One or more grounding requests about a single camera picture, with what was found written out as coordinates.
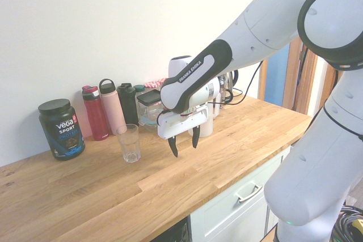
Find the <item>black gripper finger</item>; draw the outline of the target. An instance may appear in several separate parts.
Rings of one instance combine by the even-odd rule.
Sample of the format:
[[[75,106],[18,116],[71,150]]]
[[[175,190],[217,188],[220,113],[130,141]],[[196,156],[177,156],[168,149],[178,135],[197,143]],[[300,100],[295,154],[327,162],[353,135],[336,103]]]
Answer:
[[[177,158],[178,157],[178,148],[176,146],[176,136],[172,136],[168,139],[169,147],[173,153],[173,155]]]
[[[192,146],[193,148],[197,148],[197,144],[199,142],[199,137],[200,137],[200,126],[195,126],[192,129]]]

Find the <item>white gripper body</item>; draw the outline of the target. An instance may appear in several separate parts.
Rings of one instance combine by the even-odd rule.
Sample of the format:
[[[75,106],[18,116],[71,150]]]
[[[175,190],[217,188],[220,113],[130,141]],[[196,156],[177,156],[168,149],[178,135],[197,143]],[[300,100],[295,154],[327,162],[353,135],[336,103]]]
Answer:
[[[186,116],[174,112],[161,114],[158,118],[158,135],[162,139],[169,139],[197,127],[207,120],[208,107],[206,105],[197,108]]]

